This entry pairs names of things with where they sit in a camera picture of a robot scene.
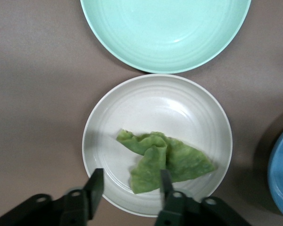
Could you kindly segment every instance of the mint green plate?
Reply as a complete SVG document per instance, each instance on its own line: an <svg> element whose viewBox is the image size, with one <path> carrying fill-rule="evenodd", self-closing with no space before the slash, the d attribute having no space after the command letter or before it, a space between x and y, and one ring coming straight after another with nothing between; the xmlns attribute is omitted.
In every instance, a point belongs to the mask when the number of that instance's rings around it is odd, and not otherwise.
<svg viewBox="0 0 283 226"><path fill-rule="evenodd" d="M251 0L81 0L102 45L150 73L180 73L217 56L235 37Z"/></svg>

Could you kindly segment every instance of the screw hole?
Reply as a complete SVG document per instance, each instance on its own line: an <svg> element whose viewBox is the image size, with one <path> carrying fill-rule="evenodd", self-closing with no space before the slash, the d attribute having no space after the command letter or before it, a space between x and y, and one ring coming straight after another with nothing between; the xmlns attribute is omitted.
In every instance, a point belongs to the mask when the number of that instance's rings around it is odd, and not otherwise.
<svg viewBox="0 0 283 226"><path fill-rule="evenodd" d="M180 198L180 197L182 197L183 195L182 195L180 192L174 192L174 193L173 193L173 196L174 196L175 198Z"/></svg>
<svg viewBox="0 0 283 226"><path fill-rule="evenodd" d="M75 196L79 196L81 193L80 192L72 192L71 196L75 197Z"/></svg>
<svg viewBox="0 0 283 226"><path fill-rule="evenodd" d="M171 225L171 221L169 221L169 220L165 220L164 223L165 223L165 225Z"/></svg>
<svg viewBox="0 0 283 226"><path fill-rule="evenodd" d="M44 202L46 200L45 197L40 197L36 200L36 202Z"/></svg>
<svg viewBox="0 0 283 226"><path fill-rule="evenodd" d="M214 199L206 199L206 203L209 205L217 205L217 202Z"/></svg>

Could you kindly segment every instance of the table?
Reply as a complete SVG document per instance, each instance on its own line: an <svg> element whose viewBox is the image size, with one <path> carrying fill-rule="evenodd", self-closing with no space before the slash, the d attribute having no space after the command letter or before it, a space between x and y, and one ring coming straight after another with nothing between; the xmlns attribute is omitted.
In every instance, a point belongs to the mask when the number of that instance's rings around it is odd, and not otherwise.
<svg viewBox="0 0 283 226"><path fill-rule="evenodd" d="M82 136L96 103L145 72L112 56L78 0L0 0L0 216L28 197L53 199L88 179ZM253 0L234 40L217 57L177 75L209 92L233 132L230 168L214 196L254 226L283 226L266 182L283 130L283 0ZM153 225L102 199L89 225Z"/></svg>

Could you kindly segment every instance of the white plate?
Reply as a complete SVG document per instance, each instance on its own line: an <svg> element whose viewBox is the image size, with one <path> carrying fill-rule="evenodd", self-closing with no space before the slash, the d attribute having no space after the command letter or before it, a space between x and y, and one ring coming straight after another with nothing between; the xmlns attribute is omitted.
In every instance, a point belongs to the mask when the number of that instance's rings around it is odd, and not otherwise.
<svg viewBox="0 0 283 226"><path fill-rule="evenodd" d="M223 180L232 156L232 133L217 100L200 85L179 76L149 74L108 92L91 112L83 134L83 161L90 176L104 168L104 197L132 214L156 217L162 209L159 189L133 194L130 169L141 158L116 141L121 129L135 134L160 131L199 148L217 170L174 183L196 201L211 195Z"/></svg>

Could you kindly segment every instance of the green cloth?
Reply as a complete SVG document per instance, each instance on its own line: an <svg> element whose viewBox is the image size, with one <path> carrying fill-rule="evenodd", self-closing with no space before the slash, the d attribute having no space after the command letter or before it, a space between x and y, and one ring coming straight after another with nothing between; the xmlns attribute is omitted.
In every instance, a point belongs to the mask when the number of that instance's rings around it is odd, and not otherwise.
<svg viewBox="0 0 283 226"><path fill-rule="evenodd" d="M215 170L203 152L161 132L136 136L123 129L117 141L143 155L137 167L130 172L130 185L135 194L159 188L160 170L163 169L169 170L172 182L195 179Z"/></svg>

